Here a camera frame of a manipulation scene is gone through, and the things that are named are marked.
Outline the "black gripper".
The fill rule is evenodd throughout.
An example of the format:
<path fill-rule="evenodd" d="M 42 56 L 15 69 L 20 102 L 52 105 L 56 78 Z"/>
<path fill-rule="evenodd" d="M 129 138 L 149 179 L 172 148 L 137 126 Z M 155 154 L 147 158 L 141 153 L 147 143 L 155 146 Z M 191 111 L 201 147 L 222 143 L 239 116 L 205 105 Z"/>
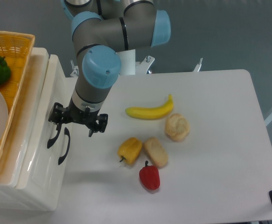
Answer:
<path fill-rule="evenodd" d="M 73 103 L 72 99 L 67 107 L 63 107 L 62 104 L 55 102 L 50 113 L 49 122 L 53 122 L 56 125 L 57 134 L 59 136 L 61 131 L 61 124 L 77 123 L 85 125 L 89 129 L 88 136 L 91 137 L 94 133 L 104 133 L 108 123 L 108 114 L 99 114 L 99 111 L 92 112 L 89 106 L 86 106 L 84 110 L 78 109 Z"/>

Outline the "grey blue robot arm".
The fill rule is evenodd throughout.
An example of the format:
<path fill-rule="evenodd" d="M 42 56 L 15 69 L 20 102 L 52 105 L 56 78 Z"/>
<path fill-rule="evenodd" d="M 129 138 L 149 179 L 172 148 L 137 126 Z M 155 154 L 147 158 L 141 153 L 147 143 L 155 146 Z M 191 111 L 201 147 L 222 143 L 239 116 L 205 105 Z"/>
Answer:
<path fill-rule="evenodd" d="M 69 105 L 55 103 L 49 121 L 78 123 L 89 133 L 104 132 L 107 114 L 99 111 L 117 81 L 119 52 L 165 44 L 171 36 L 169 15 L 151 0 L 63 0 L 71 19 L 79 76 Z"/>

